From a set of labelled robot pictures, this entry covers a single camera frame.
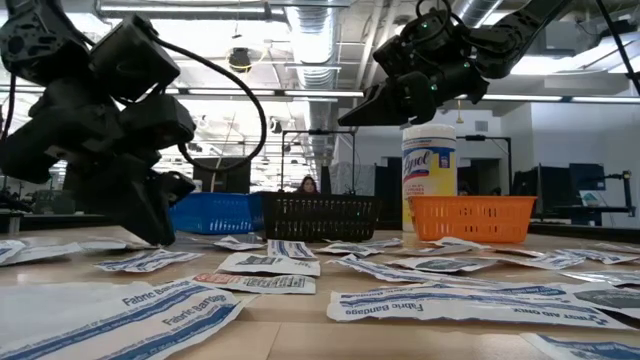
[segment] white lid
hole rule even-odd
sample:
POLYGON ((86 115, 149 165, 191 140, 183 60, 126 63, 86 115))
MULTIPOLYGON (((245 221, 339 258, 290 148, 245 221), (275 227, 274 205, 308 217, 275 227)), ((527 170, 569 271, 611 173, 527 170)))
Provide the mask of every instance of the white lid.
POLYGON ((451 125, 444 124, 422 124, 406 128, 402 132, 402 140, 421 137, 440 137, 455 140, 456 128, 451 125))

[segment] wooden table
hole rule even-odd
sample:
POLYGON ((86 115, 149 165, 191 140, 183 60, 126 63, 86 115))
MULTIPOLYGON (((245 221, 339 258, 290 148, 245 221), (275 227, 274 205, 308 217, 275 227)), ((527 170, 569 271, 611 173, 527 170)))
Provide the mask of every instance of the wooden table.
MULTIPOLYGON (((122 228, 106 227, 22 233, 20 240, 52 245, 83 241, 90 235, 123 239, 133 237, 122 228)), ((408 248, 424 247, 415 235, 380 231, 374 236, 375 239, 391 237, 404 238, 405 247, 408 248)), ((593 244, 592 240, 529 235, 524 244, 506 246, 546 251, 557 248, 588 248, 593 244)), ((324 245, 310 245, 311 248, 321 246, 324 245)), ((152 273, 133 274, 110 273, 91 266, 106 258, 124 258, 131 256, 130 254, 73 254, 37 264, 0 268, 0 286, 79 281, 146 281, 158 284, 212 272, 230 254, 187 240, 177 242, 169 250, 201 252, 206 255, 190 262, 172 264, 152 273)), ((256 252, 264 254, 265 250, 256 252)), ((218 334, 174 354, 171 359, 548 359, 518 335, 524 332, 543 333, 571 340, 618 341, 640 346, 640 335, 633 331, 456 321, 366 320, 336 323, 326 316, 331 291, 364 291, 389 286, 390 283, 346 267, 325 264, 325 261, 337 256, 319 254, 318 257, 322 264, 322 276, 317 280, 315 295, 262 295, 251 302, 236 321, 218 334)), ((383 262, 393 258, 389 255, 377 255, 370 259, 383 262)), ((586 261, 572 267, 571 271, 604 269, 638 270, 640 265, 606 266, 586 261)), ((507 264, 489 267, 469 276, 540 284, 581 283, 553 271, 507 264)))

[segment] orange basket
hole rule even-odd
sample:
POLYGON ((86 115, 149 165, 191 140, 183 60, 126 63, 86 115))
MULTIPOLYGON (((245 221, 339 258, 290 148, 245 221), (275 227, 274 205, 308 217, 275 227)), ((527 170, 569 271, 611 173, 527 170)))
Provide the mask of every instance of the orange basket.
POLYGON ((527 237, 535 196, 410 196, 420 239, 445 236, 477 242, 519 243, 527 237))

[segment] dark hair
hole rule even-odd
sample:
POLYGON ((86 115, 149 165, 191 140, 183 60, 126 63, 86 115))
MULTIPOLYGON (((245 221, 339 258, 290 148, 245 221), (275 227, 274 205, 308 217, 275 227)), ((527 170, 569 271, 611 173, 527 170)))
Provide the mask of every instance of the dark hair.
POLYGON ((300 183, 300 186, 298 186, 298 189, 296 190, 296 192, 301 192, 301 193, 306 193, 306 191, 304 191, 304 183, 307 182, 307 180, 311 180, 311 183, 313 184, 313 192, 314 193, 318 193, 318 185, 316 184, 316 181, 313 180, 313 178, 311 176, 305 176, 304 179, 302 179, 302 182, 300 183))

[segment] plastic basket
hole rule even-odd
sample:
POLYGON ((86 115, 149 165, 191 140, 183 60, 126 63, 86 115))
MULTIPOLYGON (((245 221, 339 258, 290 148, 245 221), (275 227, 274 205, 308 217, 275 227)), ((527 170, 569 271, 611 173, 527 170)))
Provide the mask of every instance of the plastic basket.
POLYGON ((411 196, 420 239, 445 236, 477 242, 519 243, 527 237, 534 196, 411 196))
POLYGON ((371 196, 259 193, 268 239, 363 241, 373 237, 380 200, 371 196))
POLYGON ((174 230, 196 234, 246 234, 262 230, 262 213, 251 211, 250 199, 256 195, 194 193, 170 211, 174 230))

